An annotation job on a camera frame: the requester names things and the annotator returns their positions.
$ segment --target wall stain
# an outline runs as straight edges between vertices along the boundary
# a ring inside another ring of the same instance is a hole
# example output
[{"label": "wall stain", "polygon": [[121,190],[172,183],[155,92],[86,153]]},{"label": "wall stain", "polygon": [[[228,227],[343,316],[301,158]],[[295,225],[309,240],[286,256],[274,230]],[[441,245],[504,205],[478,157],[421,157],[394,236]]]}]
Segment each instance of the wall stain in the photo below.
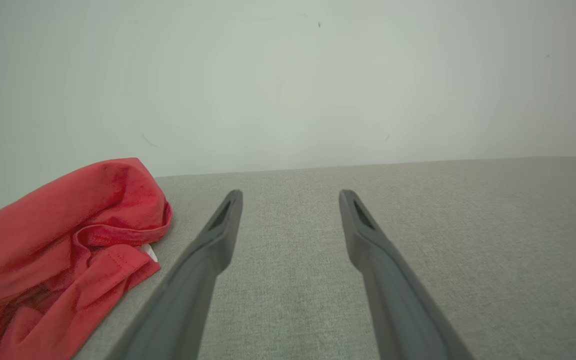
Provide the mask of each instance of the wall stain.
[{"label": "wall stain", "polygon": [[155,148],[160,148],[159,146],[153,144],[147,137],[146,135],[144,135],[144,133],[141,133],[141,138],[143,139],[143,141],[147,142],[148,144],[150,144],[151,146],[154,146]]}]

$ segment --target red garment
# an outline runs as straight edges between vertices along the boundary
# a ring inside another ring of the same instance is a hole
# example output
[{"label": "red garment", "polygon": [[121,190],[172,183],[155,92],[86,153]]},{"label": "red garment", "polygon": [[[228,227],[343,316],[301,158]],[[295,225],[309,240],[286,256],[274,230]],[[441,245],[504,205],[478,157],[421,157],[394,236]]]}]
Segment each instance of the red garment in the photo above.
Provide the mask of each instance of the red garment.
[{"label": "red garment", "polygon": [[136,158],[73,171],[0,210],[0,360],[70,359],[160,269],[172,210]]}]

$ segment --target gray carpet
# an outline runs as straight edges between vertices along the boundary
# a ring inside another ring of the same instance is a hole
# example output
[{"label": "gray carpet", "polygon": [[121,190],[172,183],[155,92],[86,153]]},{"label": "gray carpet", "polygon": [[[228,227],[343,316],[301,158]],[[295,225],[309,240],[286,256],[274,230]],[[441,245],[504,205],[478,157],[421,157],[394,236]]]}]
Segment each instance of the gray carpet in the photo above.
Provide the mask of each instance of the gray carpet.
[{"label": "gray carpet", "polygon": [[162,271],[77,354],[102,359],[231,189],[235,253],[217,279],[202,360],[377,359],[338,193],[352,189],[482,360],[576,360],[576,158],[419,162],[158,178],[173,227]]}]

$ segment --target plain background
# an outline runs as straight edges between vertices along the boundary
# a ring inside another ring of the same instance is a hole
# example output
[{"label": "plain background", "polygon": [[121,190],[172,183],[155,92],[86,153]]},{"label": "plain background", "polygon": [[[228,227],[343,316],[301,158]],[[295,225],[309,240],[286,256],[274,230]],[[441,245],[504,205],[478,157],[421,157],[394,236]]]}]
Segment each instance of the plain background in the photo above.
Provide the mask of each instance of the plain background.
[{"label": "plain background", "polygon": [[0,207],[154,176],[576,156],[576,1],[0,0]]}]

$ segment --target gray textile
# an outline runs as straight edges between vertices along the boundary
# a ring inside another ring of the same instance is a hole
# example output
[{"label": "gray textile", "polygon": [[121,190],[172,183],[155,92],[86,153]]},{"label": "gray textile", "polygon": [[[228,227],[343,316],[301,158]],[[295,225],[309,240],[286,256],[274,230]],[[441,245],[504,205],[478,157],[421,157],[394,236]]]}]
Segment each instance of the gray textile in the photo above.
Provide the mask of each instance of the gray textile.
[{"label": "gray textile", "polygon": [[418,162],[157,179],[174,210],[162,271],[78,359],[102,359],[220,201],[244,194],[202,360],[377,359],[338,193],[352,189],[476,358],[576,360],[576,158]]}]

